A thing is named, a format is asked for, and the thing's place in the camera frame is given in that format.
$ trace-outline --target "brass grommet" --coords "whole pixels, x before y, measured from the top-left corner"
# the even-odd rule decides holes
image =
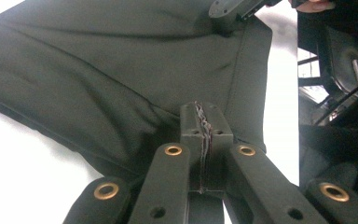
[[[177,156],[182,153],[182,149],[180,147],[166,147],[165,154],[169,156]]]
[[[254,149],[252,149],[251,147],[244,147],[244,146],[238,147],[238,152],[240,152],[240,154],[244,156],[254,156],[255,154]]]
[[[102,192],[105,188],[111,188],[107,192]],[[108,200],[115,197],[118,193],[119,187],[115,183],[102,183],[94,190],[94,197],[99,200]]]
[[[334,184],[322,183],[320,189],[324,196],[341,203],[345,203],[350,199],[350,195],[344,189]]]

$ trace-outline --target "white surface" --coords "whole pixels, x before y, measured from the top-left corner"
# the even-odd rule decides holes
[[[267,156],[298,185],[297,14],[283,0],[263,7],[256,16],[273,32],[264,111]]]
[[[0,1],[0,12],[19,0]],[[286,1],[257,14],[272,28],[264,136],[268,156],[298,184],[296,11]],[[0,115],[0,223],[61,223],[100,177],[77,153]]]

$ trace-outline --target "white table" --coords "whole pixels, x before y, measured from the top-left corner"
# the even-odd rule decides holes
[[[19,2],[0,1],[0,12]],[[256,15],[273,30],[264,120],[268,156],[297,184],[296,12],[284,1]],[[79,154],[0,115],[0,211],[6,211],[0,223],[61,223],[99,177]]]

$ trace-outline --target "black cable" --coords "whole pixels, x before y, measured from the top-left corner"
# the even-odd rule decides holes
[[[358,87],[356,87],[353,91],[351,91],[350,93],[348,93],[344,98],[342,98],[340,101],[338,101],[336,103],[336,105],[334,105],[331,109],[329,109],[326,113],[324,113],[324,115],[319,118],[315,124],[319,125],[323,120],[325,120],[332,112],[334,112],[340,105],[342,105],[342,103],[344,103],[346,100],[348,100],[350,97],[352,97],[355,93],[358,92]]]

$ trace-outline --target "human hand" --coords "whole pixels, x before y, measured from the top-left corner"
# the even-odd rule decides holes
[[[335,7],[336,4],[334,2],[329,2],[328,0],[309,0],[297,7],[296,10],[300,12],[312,13],[322,12]]]

